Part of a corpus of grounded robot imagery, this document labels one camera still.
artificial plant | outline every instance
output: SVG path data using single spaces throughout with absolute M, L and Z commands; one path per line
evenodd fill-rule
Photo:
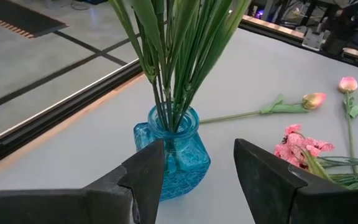
M 109 0 L 152 84 L 163 128 L 177 132 L 250 1 L 240 0 L 229 13 L 232 0 L 126 0 L 134 11 L 141 45 L 124 1 Z

textured glass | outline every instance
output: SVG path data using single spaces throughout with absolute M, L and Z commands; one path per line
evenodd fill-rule
M 188 109 L 177 133 L 164 130 L 154 107 L 147 123 L 134 128 L 136 149 L 141 150 L 156 139 L 164 139 L 165 167 L 160 201 L 187 194 L 204 178 L 211 163 L 197 133 L 199 119 Z

table surface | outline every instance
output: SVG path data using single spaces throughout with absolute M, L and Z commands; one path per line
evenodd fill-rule
M 275 114 L 200 126 L 212 163 L 206 177 L 189 194 L 162 202 L 157 223 L 253 223 L 237 179 L 233 159 L 236 138 L 270 152 L 290 124 L 302 133 L 331 142 L 326 155 L 347 155 L 342 77 L 358 81 L 358 68 L 268 37 L 237 30 L 193 102 L 201 119 L 244 113 L 270 104 L 279 93 L 288 102 L 324 92 L 323 107 L 308 114 Z M 358 102 L 358 90 L 354 93 Z M 147 119 L 154 101 L 145 77 L 115 92 L 0 161 L 0 189 L 82 188 L 135 153 L 133 127 Z M 358 118 L 354 121 L 358 157 Z

floor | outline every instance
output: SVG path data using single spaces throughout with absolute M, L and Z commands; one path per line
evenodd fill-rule
M 70 27 L 60 30 L 63 35 L 51 33 L 35 39 L 0 27 L 0 133 L 137 58 L 108 3 L 87 4 L 89 9 L 77 11 L 70 7 L 71 0 L 13 1 Z M 64 34 L 108 51 L 110 57 L 93 58 L 94 52 Z M 55 78 L 17 94 L 45 77 Z

pink flower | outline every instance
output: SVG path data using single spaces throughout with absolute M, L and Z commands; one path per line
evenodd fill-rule
M 303 97 L 302 106 L 305 109 L 313 110 L 321 106 L 326 100 L 327 95 L 325 93 L 312 93 Z
M 339 82 L 338 89 L 342 93 L 346 93 L 347 91 L 349 93 L 352 93 L 353 91 L 355 91 L 357 89 L 357 87 L 358 87 L 358 84 L 357 84 L 357 81 L 356 81 L 355 78 L 353 78 L 353 77 L 344 77 Z
M 293 124 L 286 128 L 284 139 L 281 144 L 276 145 L 274 155 L 286 160 L 294 166 L 307 169 L 307 163 L 302 150 L 307 150 L 314 157 L 322 151 L 331 151 L 334 146 L 330 143 L 305 138 L 300 131 L 300 124 Z

